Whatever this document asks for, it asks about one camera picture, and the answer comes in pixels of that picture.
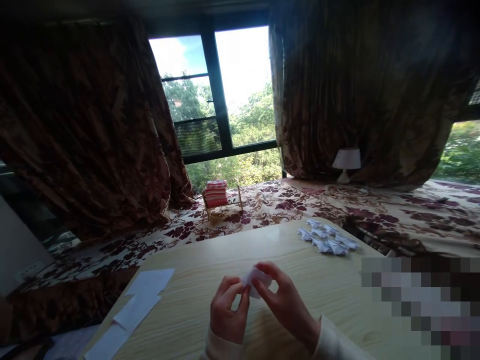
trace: sleeve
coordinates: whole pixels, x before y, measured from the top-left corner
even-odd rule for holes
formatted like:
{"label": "sleeve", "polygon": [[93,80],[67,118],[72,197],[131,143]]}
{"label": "sleeve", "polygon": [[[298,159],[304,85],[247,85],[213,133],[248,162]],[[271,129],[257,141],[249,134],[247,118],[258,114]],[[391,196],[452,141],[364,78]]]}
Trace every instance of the sleeve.
{"label": "sleeve", "polygon": [[242,345],[224,340],[208,328],[206,346],[200,355],[200,360],[239,360],[241,354]]}
{"label": "sleeve", "polygon": [[342,334],[324,315],[320,317],[321,330],[312,360],[373,360],[374,358]]}

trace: sky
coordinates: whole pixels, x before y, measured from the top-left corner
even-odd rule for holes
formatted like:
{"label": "sky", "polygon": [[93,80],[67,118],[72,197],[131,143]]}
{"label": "sky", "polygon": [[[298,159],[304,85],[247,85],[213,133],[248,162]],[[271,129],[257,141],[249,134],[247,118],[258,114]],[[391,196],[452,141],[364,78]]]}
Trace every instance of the sky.
{"label": "sky", "polygon": [[[223,91],[232,111],[271,81],[268,26],[216,32],[215,40]],[[181,76],[182,71],[207,73],[200,35],[151,39],[150,45],[162,77]],[[195,82],[209,83],[207,77]]]}

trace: window pane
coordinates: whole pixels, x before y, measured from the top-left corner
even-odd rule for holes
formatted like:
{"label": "window pane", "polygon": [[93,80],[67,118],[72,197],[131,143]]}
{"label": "window pane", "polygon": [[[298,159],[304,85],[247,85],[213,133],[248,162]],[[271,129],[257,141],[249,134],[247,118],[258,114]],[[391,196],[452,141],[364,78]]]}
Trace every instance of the window pane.
{"label": "window pane", "polygon": [[216,119],[174,123],[182,156],[221,150]]}
{"label": "window pane", "polygon": [[207,73],[200,35],[150,39],[162,78]]}
{"label": "window pane", "polygon": [[475,90],[470,98],[468,105],[480,104],[480,81],[476,84]]}
{"label": "window pane", "polygon": [[453,124],[432,179],[480,184],[480,120]]}
{"label": "window pane", "polygon": [[267,26],[215,33],[234,147],[275,140]]}
{"label": "window pane", "polygon": [[249,152],[186,166],[193,189],[201,193],[208,180],[224,179],[228,188],[247,186],[282,177],[280,154],[275,149]]}
{"label": "window pane", "polygon": [[215,116],[208,76],[162,84],[174,122]]}

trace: pixelated area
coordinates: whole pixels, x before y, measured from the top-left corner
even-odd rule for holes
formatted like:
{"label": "pixelated area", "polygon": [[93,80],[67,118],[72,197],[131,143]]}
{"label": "pixelated area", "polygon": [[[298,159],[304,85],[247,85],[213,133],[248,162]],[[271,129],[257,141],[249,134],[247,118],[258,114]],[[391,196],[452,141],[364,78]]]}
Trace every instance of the pixelated area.
{"label": "pixelated area", "polygon": [[441,359],[480,359],[480,259],[364,258],[361,285],[391,303],[392,317],[410,318]]}

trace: wooden table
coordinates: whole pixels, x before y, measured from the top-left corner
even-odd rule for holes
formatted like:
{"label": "wooden table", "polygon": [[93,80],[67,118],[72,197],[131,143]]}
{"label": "wooden table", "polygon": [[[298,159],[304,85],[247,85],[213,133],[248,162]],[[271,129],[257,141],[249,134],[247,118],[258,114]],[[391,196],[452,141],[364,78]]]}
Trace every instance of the wooden table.
{"label": "wooden table", "polygon": [[[175,268],[175,273],[159,303],[115,359],[197,359],[205,346],[210,302],[222,277],[242,277],[262,260],[274,261],[292,278],[312,315],[328,316],[376,359],[430,358],[432,350],[420,346],[420,333],[410,331],[410,318],[392,317],[391,304],[380,302],[378,297],[373,301],[375,289],[361,285],[362,258],[382,255],[359,240],[360,248],[347,257],[320,254],[316,246],[297,235],[299,227],[310,229],[305,221],[243,231],[150,256],[138,272]],[[355,239],[343,229],[340,231]],[[271,289],[277,288],[273,282]],[[118,299],[86,351],[129,298]],[[250,301],[244,350],[246,359],[308,359],[302,345],[280,326],[265,302],[254,298]]]}

